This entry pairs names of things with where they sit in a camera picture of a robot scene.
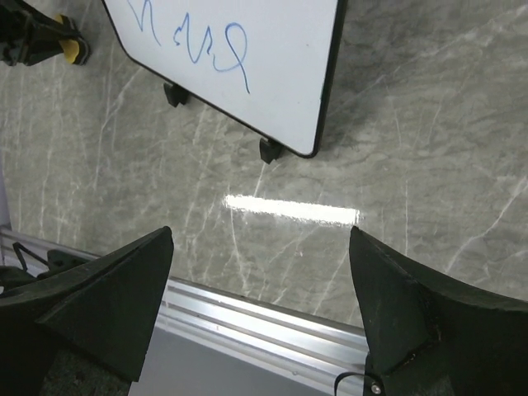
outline metal screw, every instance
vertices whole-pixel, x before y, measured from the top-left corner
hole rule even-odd
[[[370,390],[373,394],[381,394],[381,388],[376,382],[370,386]]]

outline black cable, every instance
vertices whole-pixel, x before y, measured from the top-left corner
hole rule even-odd
[[[33,257],[34,259],[36,259],[38,262],[41,262],[45,266],[49,266],[48,262],[44,258],[39,256],[38,254],[33,253],[30,249],[22,245],[20,242],[13,243],[13,250],[15,251],[16,257],[18,258],[18,261],[21,263],[22,268],[24,269],[25,272],[27,272],[27,264],[26,264],[26,259],[24,258],[24,256],[22,256],[22,252]]]
[[[341,381],[343,381],[345,378],[348,378],[348,377],[363,377],[363,378],[368,378],[369,380],[372,381],[372,384],[371,385],[374,385],[374,384],[378,384],[378,382],[376,381],[376,379],[372,378],[370,375],[368,374],[362,374],[362,373],[355,373],[354,371],[347,371],[345,373],[341,373],[340,375],[338,375],[336,377],[336,380],[333,382],[333,395],[334,396],[337,396],[337,388],[339,388],[339,383],[341,383]]]

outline white marble vein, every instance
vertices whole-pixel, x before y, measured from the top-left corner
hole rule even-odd
[[[259,137],[218,111],[171,108],[101,2],[31,3],[74,17],[94,53],[82,68],[0,65],[17,230],[103,253],[168,225],[174,276],[361,325],[358,224],[528,299],[525,1],[350,2],[321,151],[269,166]]]

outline black rubber foot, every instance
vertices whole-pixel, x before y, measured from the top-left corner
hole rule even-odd
[[[261,160],[265,163],[272,163],[284,153],[284,146],[275,140],[262,138],[260,142]]]
[[[178,107],[178,105],[185,105],[189,100],[189,91],[185,88],[180,87],[176,84],[169,84],[165,82],[163,84],[163,90],[165,91],[165,97],[167,97],[168,104],[172,107]]]

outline whiteboard black frame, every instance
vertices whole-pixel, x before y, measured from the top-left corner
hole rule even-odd
[[[119,33],[116,29],[116,25],[114,24],[114,20],[112,19],[112,15],[108,11],[108,7],[106,6],[106,0],[101,0],[102,4],[105,8],[106,14],[108,15],[108,18],[110,19],[110,23],[112,25],[112,29],[115,32],[115,35],[117,36],[117,40],[119,41],[120,47],[125,52],[126,56],[129,57],[129,59],[134,62],[135,64],[138,64],[142,68],[146,68],[150,73],[157,75],[158,77],[162,78],[163,80],[167,81],[168,83],[175,84],[177,86],[182,87],[183,89],[187,90],[186,87],[182,86],[178,82],[173,82],[170,79],[166,78],[162,74],[156,72],[155,70],[151,69],[148,66],[145,66],[138,60],[132,58],[129,53],[127,52],[126,48],[123,46],[123,43],[121,42],[121,38],[119,36]],[[333,85],[333,77],[334,73],[336,71],[336,65],[337,65],[337,56],[339,54],[339,46],[341,44],[341,37],[343,32],[343,27],[345,25],[345,15],[347,14],[347,4],[348,0],[337,0],[337,9],[336,9],[336,16],[334,18],[333,23],[333,29],[332,29],[332,39],[330,40],[330,50],[328,51],[328,61],[327,61],[327,71],[325,73],[324,77],[324,83],[323,83],[323,90],[321,92],[321,106],[319,107],[319,115],[318,115],[318,121],[317,121],[317,127],[315,130],[315,140],[313,142],[313,150],[310,154],[301,154],[292,149],[291,147],[283,144],[282,142],[276,140],[278,143],[284,145],[288,151],[292,152],[293,154],[297,155],[301,158],[313,158],[317,155],[319,152],[319,148],[321,145],[321,138],[323,136],[324,131],[324,124],[327,117],[327,110],[328,110],[328,104],[330,102],[330,94],[332,93],[332,85]],[[221,113],[224,113],[229,118],[232,118],[233,120],[237,121],[239,124],[244,125],[245,127],[249,128],[250,130],[257,132],[258,134],[262,135],[263,137],[267,139],[273,139],[270,135],[262,132],[261,130],[258,130],[257,128],[251,126],[250,124],[240,120],[236,116],[229,114],[227,111],[223,110],[221,107],[214,105],[213,103],[205,100],[203,97],[200,97],[198,95],[195,95],[192,91],[187,90],[193,97],[199,99],[200,101],[204,102],[208,106],[213,107],[217,111],[220,111]]]

